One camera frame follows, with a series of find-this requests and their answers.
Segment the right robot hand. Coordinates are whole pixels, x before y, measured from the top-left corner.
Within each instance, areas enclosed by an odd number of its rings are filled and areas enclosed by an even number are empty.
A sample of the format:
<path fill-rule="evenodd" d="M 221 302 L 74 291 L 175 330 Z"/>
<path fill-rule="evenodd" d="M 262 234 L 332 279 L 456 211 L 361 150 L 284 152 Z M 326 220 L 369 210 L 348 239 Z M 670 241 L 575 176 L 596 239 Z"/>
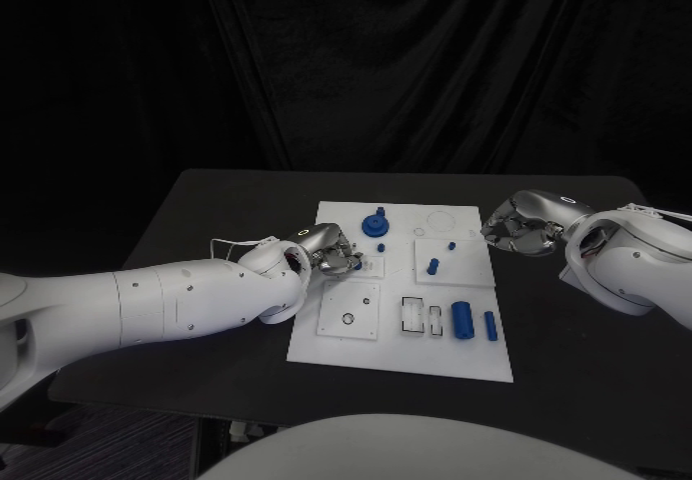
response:
<path fill-rule="evenodd" d="M 568 242 L 584 220 L 596 213 L 588 205 L 541 190 L 521 190 L 483 223 L 480 234 L 490 246 L 529 257 L 551 254 Z"/>

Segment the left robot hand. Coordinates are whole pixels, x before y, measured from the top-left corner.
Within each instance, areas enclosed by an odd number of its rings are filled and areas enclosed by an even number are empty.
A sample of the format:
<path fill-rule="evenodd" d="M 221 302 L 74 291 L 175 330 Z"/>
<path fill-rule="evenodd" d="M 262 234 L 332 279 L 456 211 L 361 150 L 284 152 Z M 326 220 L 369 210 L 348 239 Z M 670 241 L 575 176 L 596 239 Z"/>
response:
<path fill-rule="evenodd" d="M 310 267 L 327 276 L 349 273 L 361 265 L 362 253 L 353 250 L 336 223 L 313 225 L 294 233 L 288 241 L 306 252 Z"/>

